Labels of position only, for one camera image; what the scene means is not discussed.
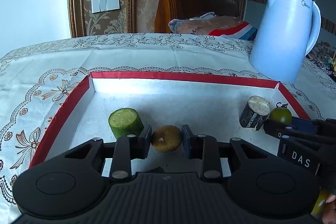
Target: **lace tablecloth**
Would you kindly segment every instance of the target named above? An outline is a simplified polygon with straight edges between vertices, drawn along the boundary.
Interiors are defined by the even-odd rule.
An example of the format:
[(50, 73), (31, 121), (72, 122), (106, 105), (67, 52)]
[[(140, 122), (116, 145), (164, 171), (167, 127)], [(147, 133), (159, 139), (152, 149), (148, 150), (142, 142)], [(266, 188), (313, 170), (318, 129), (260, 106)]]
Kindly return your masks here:
[[(69, 93), (91, 71), (167, 71), (267, 78), (248, 62), (252, 43), (180, 34), (111, 34), (20, 48), (0, 60), (0, 223), (18, 214), (12, 196)], [(311, 118), (336, 118), (336, 83), (305, 59), (286, 88)]]

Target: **cucumber slice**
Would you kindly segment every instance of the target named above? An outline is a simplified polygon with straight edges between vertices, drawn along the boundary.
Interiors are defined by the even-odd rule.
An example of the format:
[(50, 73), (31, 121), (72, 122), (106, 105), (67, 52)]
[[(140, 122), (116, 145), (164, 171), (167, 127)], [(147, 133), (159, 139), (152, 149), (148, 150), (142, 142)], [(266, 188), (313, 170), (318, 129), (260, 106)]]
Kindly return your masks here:
[(109, 125), (116, 139), (129, 134), (139, 136), (143, 130), (139, 114), (132, 108), (120, 108), (112, 112)]

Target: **wooden log piece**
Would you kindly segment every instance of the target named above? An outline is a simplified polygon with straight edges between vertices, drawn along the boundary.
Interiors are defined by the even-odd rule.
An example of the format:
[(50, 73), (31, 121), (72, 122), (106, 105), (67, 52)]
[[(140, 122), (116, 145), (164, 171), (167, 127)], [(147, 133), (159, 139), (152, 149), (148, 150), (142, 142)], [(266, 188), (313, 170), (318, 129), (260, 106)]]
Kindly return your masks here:
[(244, 128), (258, 131), (269, 112), (269, 101), (260, 96), (251, 96), (239, 117), (239, 123)]

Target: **finger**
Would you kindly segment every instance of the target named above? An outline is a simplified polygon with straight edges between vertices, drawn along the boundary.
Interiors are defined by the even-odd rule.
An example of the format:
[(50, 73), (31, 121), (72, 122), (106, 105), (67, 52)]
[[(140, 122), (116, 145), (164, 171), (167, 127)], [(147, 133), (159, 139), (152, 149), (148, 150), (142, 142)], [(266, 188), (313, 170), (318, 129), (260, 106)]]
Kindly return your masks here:
[(325, 201), (326, 203), (333, 202), (336, 199), (336, 195), (329, 195), (328, 199)]
[(329, 203), (322, 217), (324, 224), (336, 224), (335, 202)]

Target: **kiwi fruit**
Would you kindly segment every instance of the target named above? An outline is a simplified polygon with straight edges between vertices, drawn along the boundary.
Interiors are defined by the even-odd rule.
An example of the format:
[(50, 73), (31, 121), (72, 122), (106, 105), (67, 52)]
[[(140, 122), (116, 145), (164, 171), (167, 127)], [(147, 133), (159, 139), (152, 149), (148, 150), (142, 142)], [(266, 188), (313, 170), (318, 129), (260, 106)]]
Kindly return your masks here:
[(152, 134), (152, 146), (160, 152), (176, 150), (182, 142), (181, 130), (175, 126), (163, 126)]

